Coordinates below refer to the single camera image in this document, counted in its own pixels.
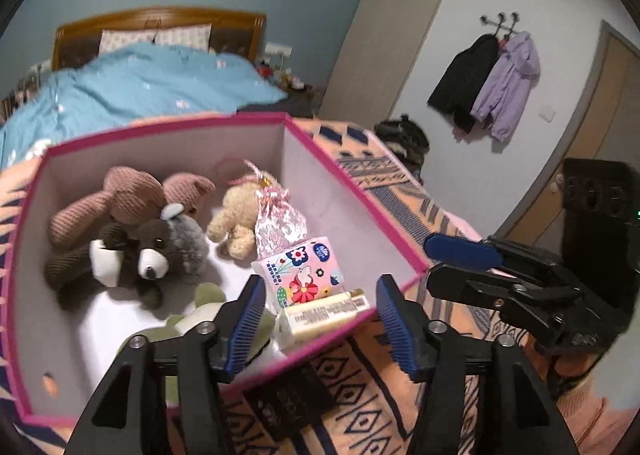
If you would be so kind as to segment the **pink sweater forearm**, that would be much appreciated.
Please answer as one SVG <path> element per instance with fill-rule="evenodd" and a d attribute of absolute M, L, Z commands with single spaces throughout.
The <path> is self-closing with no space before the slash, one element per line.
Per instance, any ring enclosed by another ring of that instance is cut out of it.
<path fill-rule="evenodd" d="M 581 454 L 612 454 L 637 412 L 616 409 L 597 396 L 591 372 L 600 359 L 600 354 L 564 355 L 549 366 L 549 381 L 559 376 L 565 385 L 558 408 Z"/>

